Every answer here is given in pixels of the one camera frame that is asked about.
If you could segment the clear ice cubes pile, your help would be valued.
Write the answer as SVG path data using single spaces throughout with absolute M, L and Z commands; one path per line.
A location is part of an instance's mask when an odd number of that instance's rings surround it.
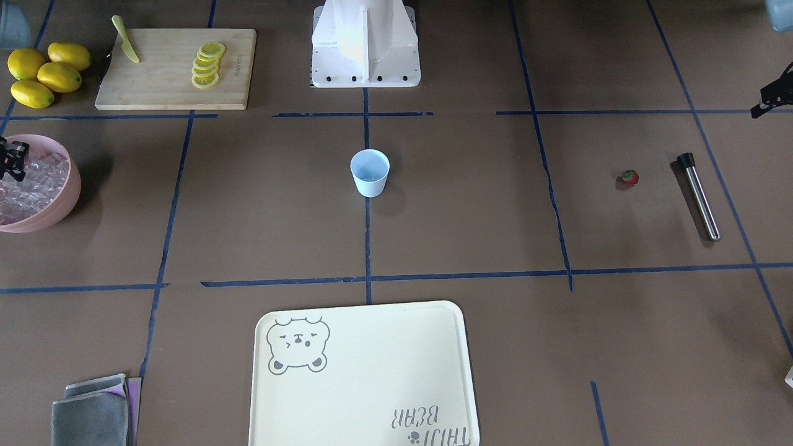
M 59 153 L 31 151 L 25 160 L 25 178 L 5 175 L 1 183 L 1 222 L 10 225 L 45 209 L 62 190 L 69 162 Z

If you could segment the cream bear tray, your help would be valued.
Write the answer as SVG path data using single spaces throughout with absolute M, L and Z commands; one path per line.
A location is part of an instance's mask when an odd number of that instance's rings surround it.
M 267 313 L 250 445 L 479 445 L 462 311 L 450 301 Z

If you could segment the steel muddler black tip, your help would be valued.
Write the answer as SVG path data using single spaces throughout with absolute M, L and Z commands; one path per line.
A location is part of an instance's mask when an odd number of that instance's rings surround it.
M 716 218 L 713 215 L 708 197 L 703 189 L 702 181 L 696 166 L 696 160 L 691 152 L 686 152 L 677 156 L 677 163 L 685 175 L 688 186 L 690 187 L 694 205 L 698 210 L 706 236 L 710 241 L 720 241 L 721 232 L 717 226 Z

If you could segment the yellow lemon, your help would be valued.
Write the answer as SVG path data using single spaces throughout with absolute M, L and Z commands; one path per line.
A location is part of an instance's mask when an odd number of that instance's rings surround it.
M 9 54 L 7 68 L 14 79 L 37 80 L 38 71 L 47 62 L 47 57 L 36 48 L 18 48 Z
M 52 42 L 47 48 L 47 54 L 52 62 L 66 63 L 79 72 L 92 65 L 90 51 L 76 42 Z
M 31 109 L 45 109 L 54 104 L 54 93 L 34 80 L 17 80 L 9 88 L 12 98 Z
M 80 72 L 62 62 L 49 62 L 42 65 L 37 71 L 37 80 L 57 93 L 74 92 L 82 85 Z

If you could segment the red strawberry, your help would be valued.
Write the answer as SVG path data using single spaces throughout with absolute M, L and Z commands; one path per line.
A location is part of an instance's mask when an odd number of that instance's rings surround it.
M 624 170 L 620 175 L 620 181 L 621 183 L 629 186 L 638 184 L 639 175 L 637 170 Z

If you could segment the grey folded cloth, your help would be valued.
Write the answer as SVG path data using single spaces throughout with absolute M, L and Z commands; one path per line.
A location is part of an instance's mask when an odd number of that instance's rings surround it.
M 141 387 L 125 374 L 67 385 L 51 406 L 51 445 L 136 445 Z

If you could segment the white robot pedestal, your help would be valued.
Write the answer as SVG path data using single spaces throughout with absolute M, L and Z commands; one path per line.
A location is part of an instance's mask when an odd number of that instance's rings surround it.
M 326 1 L 313 11 L 311 41 L 312 87 L 420 84 L 416 17 L 402 1 Z

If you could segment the pink bowl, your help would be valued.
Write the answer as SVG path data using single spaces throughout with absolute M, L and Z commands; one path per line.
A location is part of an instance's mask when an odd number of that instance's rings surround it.
M 21 134 L 8 136 L 8 141 L 23 141 L 29 144 L 29 152 L 49 154 L 52 152 L 63 155 L 69 162 L 68 178 L 62 190 L 42 211 L 10 225 L 3 225 L 2 232 L 37 232 L 48 228 L 65 218 L 72 211 L 81 193 L 81 176 L 67 149 L 58 141 L 47 136 Z

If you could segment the wooden cutting board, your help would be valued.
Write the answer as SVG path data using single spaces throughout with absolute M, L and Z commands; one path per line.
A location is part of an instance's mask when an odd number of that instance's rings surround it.
M 128 29 L 141 60 L 131 62 L 116 38 L 112 60 L 101 81 L 99 110 L 245 110 L 254 65 L 254 29 Z M 201 45 L 220 42 L 220 80 L 207 89 L 192 84 L 192 65 Z

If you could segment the yellow-green knife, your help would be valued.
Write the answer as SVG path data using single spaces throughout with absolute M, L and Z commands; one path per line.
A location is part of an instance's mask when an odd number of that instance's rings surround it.
M 112 24 L 114 28 L 116 28 L 117 35 L 121 38 L 121 50 L 122 53 L 132 62 L 132 63 L 140 63 L 141 59 L 137 55 L 135 48 L 131 44 L 131 39 L 128 35 L 128 31 L 124 20 L 119 15 L 113 15 L 111 17 Z

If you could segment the light blue cup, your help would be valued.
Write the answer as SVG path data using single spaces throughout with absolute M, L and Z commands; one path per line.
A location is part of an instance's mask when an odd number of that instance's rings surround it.
M 390 167 L 387 155 L 376 149 L 364 149 L 353 155 L 349 162 L 357 191 L 365 198 L 382 194 Z

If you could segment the lemon slices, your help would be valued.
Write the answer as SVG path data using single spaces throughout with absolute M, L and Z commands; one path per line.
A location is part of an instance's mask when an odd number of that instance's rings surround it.
M 226 45 L 221 42 L 202 43 L 191 66 L 191 84 L 197 89 L 209 89 L 220 82 L 221 59 Z

